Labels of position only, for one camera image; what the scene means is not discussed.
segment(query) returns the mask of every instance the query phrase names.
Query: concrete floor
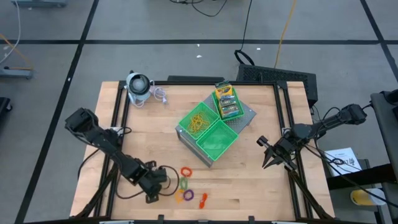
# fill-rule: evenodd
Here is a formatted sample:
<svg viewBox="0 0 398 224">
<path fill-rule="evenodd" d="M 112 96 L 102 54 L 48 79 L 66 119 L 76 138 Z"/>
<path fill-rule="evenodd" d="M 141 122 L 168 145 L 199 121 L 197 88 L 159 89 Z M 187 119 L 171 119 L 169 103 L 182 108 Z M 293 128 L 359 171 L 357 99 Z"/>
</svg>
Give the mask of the concrete floor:
<svg viewBox="0 0 398 224">
<path fill-rule="evenodd" d="M 62 9 L 21 9 L 22 40 L 79 40 L 93 0 L 69 0 Z M 198 7 L 215 12 L 222 1 Z M 292 1 L 253 0 L 247 39 L 279 39 Z M 205 17 L 191 6 L 167 0 L 99 0 L 88 40 L 241 39 L 249 1 L 228 1 L 222 12 Z M 395 0 L 368 1 L 386 40 L 398 40 Z M 0 33 L 17 38 L 16 8 L 0 2 Z M 377 40 L 360 0 L 300 0 L 285 35 L 286 40 Z M 72 58 L 74 44 L 21 44 L 19 49 L 35 65 L 31 80 L 0 79 L 0 96 L 9 97 L 14 110 L 0 129 L 0 219 L 14 222 L 36 160 L 49 129 Z M 0 45 L 0 53 L 5 45 Z M 125 79 L 133 69 L 154 80 L 169 75 L 216 76 L 234 80 L 238 44 L 86 44 L 81 53 L 67 99 L 54 132 L 26 222 L 67 218 L 76 187 L 76 173 L 85 146 L 64 128 L 64 119 L 79 107 L 94 109 L 101 82 Z M 398 58 L 398 45 L 389 45 Z M 272 67 L 274 44 L 246 44 L 244 51 L 256 65 Z M 23 61 L 12 55 L 7 66 Z M 321 114 L 332 106 L 366 105 L 370 94 L 397 88 L 380 44 L 283 45 L 278 68 L 317 74 Z M 361 126 L 342 126 L 320 141 L 324 150 L 352 147 L 372 166 L 388 157 L 372 109 Z M 335 206 L 343 220 L 374 222 Z"/>
</svg>

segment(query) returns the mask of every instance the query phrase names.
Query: wooden tabletop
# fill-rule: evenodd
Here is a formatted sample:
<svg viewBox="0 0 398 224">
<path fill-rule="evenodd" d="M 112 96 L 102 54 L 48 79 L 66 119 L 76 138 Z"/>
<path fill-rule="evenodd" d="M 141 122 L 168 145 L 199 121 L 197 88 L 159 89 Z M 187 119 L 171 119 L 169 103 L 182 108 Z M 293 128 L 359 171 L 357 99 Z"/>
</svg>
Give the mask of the wooden tabletop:
<svg viewBox="0 0 398 224">
<path fill-rule="evenodd" d="M 302 82 L 290 82 L 289 96 L 296 123 L 311 124 L 312 119 Z M 118 82 L 103 82 L 99 93 L 95 114 L 99 124 L 107 128 L 111 124 Z M 159 165 L 168 165 L 179 170 L 183 166 L 193 169 L 188 180 L 188 188 L 195 193 L 190 202 L 177 203 L 174 196 L 163 197 L 155 203 L 146 204 L 141 194 L 129 200 L 114 199 L 113 219 L 157 219 L 159 214 L 166 220 L 248 220 L 254 215 L 256 220 L 294 220 L 294 210 L 290 196 L 288 175 L 282 165 L 262 169 L 264 147 L 256 144 L 264 135 L 274 144 L 280 138 L 279 120 L 271 86 L 234 86 L 239 99 L 252 108 L 257 115 L 251 124 L 240 133 L 238 140 L 207 168 L 185 145 L 178 140 L 174 127 L 203 101 L 213 90 L 213 85 L 162 86 L 167 93 L 168 105 L 164 106 L 153 97 L 143 108 L 129 105 L 127 127 L 132 133 L 124 138 L 123 152 L 144 162 L 155 160 Z M 283 94 L 280 92 L 286 126 L 289 126 Z M 119 123 L 123 103 L 119 112 Z M 95 149 L 87 147 L 85 156 Z M 98 188 L 103 153 L 99 152 L 81 170 L 71 215 L 75 215 L 87 204 Z M 330 215 L 334 215 L 322 162 L 306 150 L 302 150 L 302 160 L 308 189 L 318 203 Z M 176 185 L 176 176 L 167 170 L 172 179 L 170 189 Z M 122 196 L 141 191 L 125 179 L 121 179 L 118 192 Z M 305 217 L 301 191 L 297 188 L 302 217 Z M 204 209 L 199 209 L 203 193 L 208 194 Z"/>
</svg>

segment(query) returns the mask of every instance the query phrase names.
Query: black floor line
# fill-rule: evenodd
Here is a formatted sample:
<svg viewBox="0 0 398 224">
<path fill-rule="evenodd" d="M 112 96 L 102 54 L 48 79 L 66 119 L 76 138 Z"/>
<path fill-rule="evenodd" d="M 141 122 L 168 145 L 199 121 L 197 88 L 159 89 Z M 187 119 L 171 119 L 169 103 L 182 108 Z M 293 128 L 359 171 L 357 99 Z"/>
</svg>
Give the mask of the black floor line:
<svg viewBox="0 0 398 224">
<path fill-rule="evenodd" d="M 80 40 L 20 40 L 19 44 L 79 44 Z M 114 45 L 142 45 L 142 44 L 241 44 L 240 39 L 198 39 L 198 40 L 84 40 L 84 44 L 114 44 Z M 249 39 L 245 44 L 279 44 L 279 40 Z M 374 45 L 380 40 L 284 40 L 283 44 L 297 45 Z M 388 44 L 398 44 L 398 40 L 386 40 Z"/>
<path fill-rule="evenodd" d="M 361 4 L 362 4 L 363 9 L 365 10 L 366 16 L 369 19 L 369 22 L 372 25 L 373 31 L 374 31 L 377 39 L 380 41 L 381 49 L 383 49 L 383 52 L 387 58 L 388 64 L 390 65 L 391 70 L 392 70 L 394 76 L 396 77 L 396 80 L 398 81 L 398 67 L 397 67 L 396 61 L 394 60 L 393 56 L 391 55 L 390 49 L 388 49 L 387 42 L 384 40 L 383 35 L 381 34 L 380 29 L 377 26 L 376 21 L 374 20 L 372 12 L 371 12 L 368 4 L 366 3 L 366 1 L 361 0 Z"/>
<path fill-rule="evenodd" d="M 40 150 L 39 158 L 37 159 L 32 177 L 30 178 L 29 185 L 25 192 L 24 199 L 22 200 L 21 207 L 19 208 L 15 223 L 23 223 L 25 220 L 30 202 L 32 201 L 32 197 L 37 186 L 37 182 L 39 181 L 40 173 L 44 166 L 45 158 L 47 157 L 47 153 L 49 152 L 50 149 L 50 144 L 54 136 L 55 128 L 57 127 L 57 123 L 60 119 L 63 105 L 65 104 L 65 100 L 67 98 L 70 83 L 72 82 L 73 75 L 75 73 L 76 67 L 80 59 L 81 51 L 83 50 L 84 40 L 86 40 L 87 38 L 88 31 L 93 21 L 94 14 L 98 6 L 98 1 L 99 0 L 94 0 L 90 13 L 88 14 L 85 28 L 83 29 L 83 33 L 81 34 L 80 42 L 76 49 L 75 56 L 73 57 L 72 63 L 68 71 L 68 75 L 65 79 L 65 83 L 63 84 L 61 95 L 60 98 L 58 99 L 57 107 L 55 108 L 54 114 L 52 116 L 49 130 L 47 131 L 47 134 L 45 136 L 43 146 Z"/>
</svg>

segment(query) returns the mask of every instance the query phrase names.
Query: purple ring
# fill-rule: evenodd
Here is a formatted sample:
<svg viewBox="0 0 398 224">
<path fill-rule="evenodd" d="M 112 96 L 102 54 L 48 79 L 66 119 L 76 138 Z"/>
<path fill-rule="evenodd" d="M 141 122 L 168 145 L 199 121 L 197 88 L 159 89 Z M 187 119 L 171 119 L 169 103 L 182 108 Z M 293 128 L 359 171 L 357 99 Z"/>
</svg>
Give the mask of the purple ring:
<svg viewBox="0 0 398 224">
<path fill-rule="evenodd" d="M 191 197 L 190 197 L 190 198 L 186 198 L 186 194 L 187 194 L 187 193 L 191 193 Z M 184 191 L 183 197 L 184 197 L 184 200 L 186 200 L 186 201 L 191 201 L 191 200 L 193 199 L 193 191 L 192 191 L 192 190 L 186 190 L 186 191 Z"/>
</svg>

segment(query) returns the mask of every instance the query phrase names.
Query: green basket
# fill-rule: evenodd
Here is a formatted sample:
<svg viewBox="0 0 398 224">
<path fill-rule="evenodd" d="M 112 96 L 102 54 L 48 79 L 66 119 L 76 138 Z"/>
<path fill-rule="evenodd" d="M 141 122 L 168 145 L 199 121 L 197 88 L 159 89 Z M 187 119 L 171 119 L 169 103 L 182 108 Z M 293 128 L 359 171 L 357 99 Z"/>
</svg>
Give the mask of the green basket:
<svg viewBox="0 0 398 224">
<path fill-rule="evenodd" d="M 199 112 L 204 112 L 206 118 L 208 119 L 209 126 L 204 129 L 200 130 L 197 133 L 191 133 L 188 131 L 188 127 L 191 123 L 191 118 L 198 114 Z M 203 102 L 199 103 L 188 115 L 186 115 L 182 120 L 179 122 L 179 125 L 194 139 L 197 140 L 203 133 L 205 133 L 220 117 L 210 109 L 206 104 Z"/>
<path fill-rule="evenodd" d="M 200 137 L 197 145 L 207 156 L 216 161 L 237 139 L 238 134 L 219 120 Z"/>
<path fill-rule="evenodd" d="M 216 96 L 216 91 L 214 91 L 211 94 L 211 97 L 213 97 L 214 105 L 216 106 L 216 110 L 218 112 L 218 116 L 220 116 L 220 119 L 223 120 L 223 121 L 229 121 L 229 120 L 232 120 L 232 119 L 240 118 L 240 117 L 242 117 L 244 115 L 244 110 L 243 110 L 243 107 L 241 105 L 241 102 L 239 101 L 238 94 L 236 94 L 235 89 L 233 87 L 232 87 L 232 93 L 236 97 L 236 105 L 239 108 L 239 113 L 237 115 L 233 116 L 233 117 L 230 117 L 230 118 L 222 118 L 221 117 L 220 109 L 218 108 L 218 99 L 217 99 L 217 96 Z"/>
</svg>

